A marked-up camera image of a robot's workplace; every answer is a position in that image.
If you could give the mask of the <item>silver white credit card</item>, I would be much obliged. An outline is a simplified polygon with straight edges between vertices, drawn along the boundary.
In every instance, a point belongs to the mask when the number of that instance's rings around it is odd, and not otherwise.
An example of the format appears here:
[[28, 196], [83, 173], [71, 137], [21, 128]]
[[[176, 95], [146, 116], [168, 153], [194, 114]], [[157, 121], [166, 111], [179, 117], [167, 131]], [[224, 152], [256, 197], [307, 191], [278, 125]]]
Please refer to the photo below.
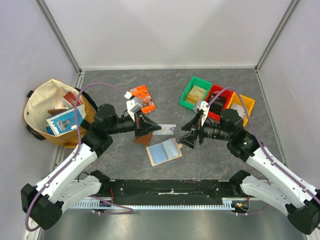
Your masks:
[[230, 106], [230, 109], [233, 109], [233, 110], [236, 110], [238, 115], [244, 119], [245, 116], [246, 116], [246, 113], [245, 113], [245, 109], [242, 105], [239, 105], [239, 104], [236, 104], [236, 103], [233, 103], [231, 106]]

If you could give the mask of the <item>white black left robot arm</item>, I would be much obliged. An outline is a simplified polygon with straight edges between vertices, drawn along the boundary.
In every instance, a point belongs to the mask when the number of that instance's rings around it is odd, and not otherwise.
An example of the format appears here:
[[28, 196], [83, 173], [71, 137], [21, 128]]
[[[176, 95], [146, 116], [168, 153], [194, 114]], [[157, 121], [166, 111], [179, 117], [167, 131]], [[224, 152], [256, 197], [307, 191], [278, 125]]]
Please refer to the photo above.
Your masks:
[[110, 179], [99, 170], [78, 183], [71, 182], [110, 147], [113, 134], [134, 132], [139, 138], [161, 128], [141, 110], [129, 111], [127, 116], [119, 118], [113, 105], [101, 105], [69, 157], [36, 185], [27, 183], [22, 187], [20, 195], [22, 210], [26, 214], [25, 228], [29, 232], [39, 228], [48, 230], [73, 204], [95, 194], [103, 197], [110, 192]]

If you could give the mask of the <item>brown leather card wallet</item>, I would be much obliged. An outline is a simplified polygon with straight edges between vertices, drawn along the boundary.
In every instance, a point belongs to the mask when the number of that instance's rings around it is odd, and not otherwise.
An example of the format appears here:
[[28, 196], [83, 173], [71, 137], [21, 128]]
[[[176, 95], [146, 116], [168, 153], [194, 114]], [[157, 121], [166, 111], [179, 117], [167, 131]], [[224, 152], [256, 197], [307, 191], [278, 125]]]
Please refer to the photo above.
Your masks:
[[148, 147], [150, 145], [152, 136], [153, 136], [153, 133], [151, 132], [146, 135], [136, 137], [136, 138], [134, 138], [133, 141], [137, 144], [144, 145], [144, 146]]

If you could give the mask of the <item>beige card holder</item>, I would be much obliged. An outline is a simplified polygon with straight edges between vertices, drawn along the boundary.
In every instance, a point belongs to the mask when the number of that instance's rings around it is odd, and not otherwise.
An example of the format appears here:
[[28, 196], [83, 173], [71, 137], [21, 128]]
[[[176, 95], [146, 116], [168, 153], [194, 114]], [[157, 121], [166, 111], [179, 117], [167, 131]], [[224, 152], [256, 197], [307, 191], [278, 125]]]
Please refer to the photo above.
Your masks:
[[146, 147], [146, 151], [151, 165], [157, 166], [168, 161], [181, 158], [182, 144], [178, 144], [175, 138], [167, 139], [163, 142]]

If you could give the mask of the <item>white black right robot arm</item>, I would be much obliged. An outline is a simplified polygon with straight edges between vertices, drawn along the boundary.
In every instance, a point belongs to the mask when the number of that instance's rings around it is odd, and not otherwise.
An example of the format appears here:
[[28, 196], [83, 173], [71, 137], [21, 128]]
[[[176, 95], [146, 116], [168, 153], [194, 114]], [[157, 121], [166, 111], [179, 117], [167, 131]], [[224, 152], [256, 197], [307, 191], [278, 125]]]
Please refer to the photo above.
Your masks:
[[319, 189], [274, 157], [256, 136], [244, 129], [243, 121], [234, 109], [223, 110], [219, 122], [207, 120], [203, 110], [198, 110], [195, 117], [181, 127], [187, 134], [177, 141], [192, 149], [205, 138], [226, 141], [232, 155], [273, 183], [269, 185], [240, 170], [231, 178], [230, 193], [235, 197], [245, 194], [264, 201], [282, 212], [301, 233], [310, 235], [320, 226]]

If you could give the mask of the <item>white gold VIP card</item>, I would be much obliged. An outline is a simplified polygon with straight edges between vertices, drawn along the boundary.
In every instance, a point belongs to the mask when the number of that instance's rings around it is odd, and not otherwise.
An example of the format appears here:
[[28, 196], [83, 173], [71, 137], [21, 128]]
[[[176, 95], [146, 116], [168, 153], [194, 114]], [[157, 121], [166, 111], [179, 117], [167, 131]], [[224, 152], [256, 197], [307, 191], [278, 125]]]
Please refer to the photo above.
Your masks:
[[161, 135], [173, 135], [176, 129], [175, 124], [159, 124], [161, 126], [160, 130], [154, 131], [152, 134], [155, 136]]

